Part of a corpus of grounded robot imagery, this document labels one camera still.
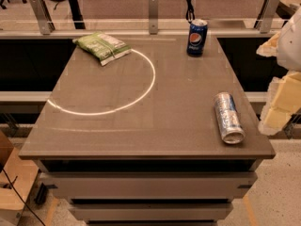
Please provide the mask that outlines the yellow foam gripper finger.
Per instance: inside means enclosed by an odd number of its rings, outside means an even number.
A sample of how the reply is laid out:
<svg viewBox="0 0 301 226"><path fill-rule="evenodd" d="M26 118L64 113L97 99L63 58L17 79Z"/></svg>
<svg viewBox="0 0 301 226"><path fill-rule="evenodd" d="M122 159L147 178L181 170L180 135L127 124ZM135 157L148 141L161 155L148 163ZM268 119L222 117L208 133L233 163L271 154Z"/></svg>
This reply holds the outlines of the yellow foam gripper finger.
<svg viewBox="0 0 301 226"><path fill-rule="evenodd" d="M277 32L268 41L260 45L256 54L262 57L275 57L277 55L277 42L279 35L280 33Z"/></svg>
<svg viewBox="0 0 301 226"><path fill-rule="evenodd" d="M288 71L274 77L267 90L266 104L261 111L259 131L267 136L280 132L293 114L301 108L301 72Z"/></svg>

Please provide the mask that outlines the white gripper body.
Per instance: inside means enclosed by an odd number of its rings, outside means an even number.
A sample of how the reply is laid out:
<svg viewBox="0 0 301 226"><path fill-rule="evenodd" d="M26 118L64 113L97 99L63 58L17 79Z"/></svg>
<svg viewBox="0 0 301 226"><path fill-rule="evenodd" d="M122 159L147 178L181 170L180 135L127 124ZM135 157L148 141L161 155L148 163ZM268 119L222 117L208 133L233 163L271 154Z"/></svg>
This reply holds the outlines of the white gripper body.
<svg viewBox="0 0 301 226"><path fill-rule="evenodd" d="M301 8L280 31L277 63L287 70L301 71Z"/></svg>

